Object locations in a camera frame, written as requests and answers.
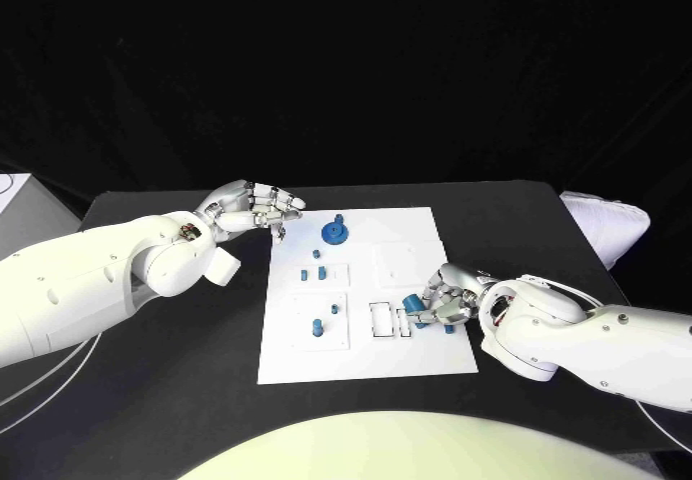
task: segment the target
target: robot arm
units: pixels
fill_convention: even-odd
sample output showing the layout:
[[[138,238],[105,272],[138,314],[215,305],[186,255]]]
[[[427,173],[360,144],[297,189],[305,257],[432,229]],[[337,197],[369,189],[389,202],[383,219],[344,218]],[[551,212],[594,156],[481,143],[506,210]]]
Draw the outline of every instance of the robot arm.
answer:
[[[279,243],[281,223],[304,206],[241,180],[193,213],[143,217],[14,253],[0,261],[0,367],[82,342],[202,276],[225,286],[241,263],[216,244],[254,228],[271,229]]]
[[[597,306],[585,312],[548,283],[497,281],[445,264],[424,292],[442,305],[409,318],[455,324],[477,317],[484,352],[523,377],[548,381],[562,367],[604,392],[692,413],[692,317],[579,295]]]

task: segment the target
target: blue cylinder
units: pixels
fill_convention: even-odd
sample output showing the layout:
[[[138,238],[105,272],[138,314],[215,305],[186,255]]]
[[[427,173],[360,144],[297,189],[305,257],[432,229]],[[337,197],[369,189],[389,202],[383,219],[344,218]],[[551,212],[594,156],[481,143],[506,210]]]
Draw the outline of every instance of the blue cylinder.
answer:
[[[330,245],[340,245],[349,238],[349,229],[343,224],[343,216],[339,214],[334,221],[327,223],[321,228],[321,239]]]
[[[415,312],[422,312],[425,310],[425,305],[421,302],[421,299],[418,298],[418,295],[414,293],[411,294],[403,300],[403,308],[406,309],[406,315]]]
[[[321,326],[321,320],[316,318],[313,320],[313,335],[316,337],[321,337],[323,333],[324,333],[324,327]]]

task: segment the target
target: small blue piece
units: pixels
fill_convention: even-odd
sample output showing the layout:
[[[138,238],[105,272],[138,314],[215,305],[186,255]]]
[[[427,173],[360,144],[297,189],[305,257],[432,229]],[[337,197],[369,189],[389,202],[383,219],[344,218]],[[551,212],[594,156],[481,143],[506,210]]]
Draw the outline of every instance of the small blue piece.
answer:
[[[334,221],[321,228],[321,239],[330,245],[340,245],[349,238],[349,229],[343,224],[343,216],[339,214]]]
[[[324,333],[324,327],[321,326],[321,320],[316,318],[313,320],[313,335],[316,337],[321,337],[323,333]]]
[[[422,304],[421,299],[418,298],[418,295],[415,293],[402,300],[402,303],[403,308],[406,309],[406,315],[411,315],[411,313],[415,312],[422,312],[425,310],[425,305]]]

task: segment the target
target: white cable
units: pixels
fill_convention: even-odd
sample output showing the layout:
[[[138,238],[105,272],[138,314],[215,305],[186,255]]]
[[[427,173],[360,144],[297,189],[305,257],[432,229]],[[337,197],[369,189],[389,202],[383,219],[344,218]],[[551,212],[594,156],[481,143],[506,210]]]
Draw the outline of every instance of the white cable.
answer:
[[[72,375],[69,376],[69,378],[65,380],[65,383],[60,385],[60,387],[57,388],[57,390],[53,392],[53,394],[46,398],[46,400],[43,401],[43,403],[11,424],[8,425],[7,427],[4,427],[1,430],[0,430],[0,435],[13,427],[16,427],[42,408],[43,406],[46,405],[46,403],[53,399],[53,397],[60,393],[62,389],[68,386],[68,383],[72,381],[72,379],[75,378],[76,374],[79,373],[79,370],[82,369],[83,367],[83,364],[86,363],[86,360],[89,359],[91,357],[91,352],[94,351],[94,348],[96,347],[96,343],[98,343],[98,339],[101,338],[101,333],[96,335],[96,339],[94,340],[94,344],[91,345],[91,348],[89,348],[89,351],[86,352],[86,356],[83,357],[83,360],[82,360],[82,363],[79,364],[79,366],[76,367],[76,370],[73,371]]]
[[[79,346],[75,348],[75,350],[72,350],[72,353],[66,356],[65,360],[62,360],[62,362],[52,368],[52,370],[49,370],[49,372],[33,382],[30,383],[17,393],[14,393],[14,395],[8,396],[1,402],[0,402],[0,407],[11,402],[23,393],[26,393],[59,369],[60,367],[69,362],[69,360],[72,359],[72,357],[79,353],[79,350],[83,348],[83,346],[86,345],[86,342],[89,340],[85,340]]]
[[[568,292],[572,292],[575,295],[578,295],[584,300],[587,300],[592,305],[594,307],[602,307],[602,303],[594,298],[591,297],[589,295],[587,295],[584,292],[581,292],[579,290],[576,290],[575,288],[571,288],[568,287],[566,285],[562,285],[559,284],[558,282],[553,282],[552,280],[546,280],[545,278],[539,278],[539,277],[535,277],[538,280],[542,280],[545,283],[548,284],[552,284],[555,285],[558,288],[561,288],[562,290],[568,291]],[[692,449],[689,447],[686,447],[682,442],[677,441],[677,439],[667,433],[666,429],[659,425],[659,422],[656,422],[656,420],[653,419],[651,415],[649,414],[649,412],[646,411],[646,408],[641,406],[641,403],[638,402],[638,400],[634,400],[634,403],[637,404],[638,406],[638,409],[641,410],[641,412],[644,413],[646,415],[646,418],[649,419],[649,421],[653,423],[653,425],[656,426],[656,428],[662,431],[663,435],[666,435],[666,437],[677,444],[677,446],[687,452],[692,454]]]
[[[634,400],[636,404],[638,405],[640,410],[644,412],[646,418],[651,421],[651,423],[656,425],[657,429],[666,434],[666,437],[686,450],[689,453],[692,453],[692,450],[676,440],[676,438],[666,432],[663,427],[657,424],[656,420],[651,418],[649,415],[649,412],[646,411],[644,407],[638,403],[638,400]]]

